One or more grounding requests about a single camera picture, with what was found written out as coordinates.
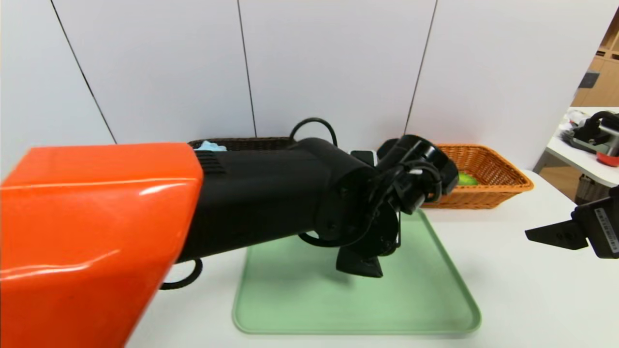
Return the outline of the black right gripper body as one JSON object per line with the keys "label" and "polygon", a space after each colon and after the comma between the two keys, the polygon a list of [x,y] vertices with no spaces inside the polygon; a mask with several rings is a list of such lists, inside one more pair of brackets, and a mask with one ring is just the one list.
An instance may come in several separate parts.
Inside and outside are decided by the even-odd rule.
{"label": "black right gripper body", "polygon": [[588,238],[598,258],[619,258],[619,188],[608,197],[575,207],[571,217]]}

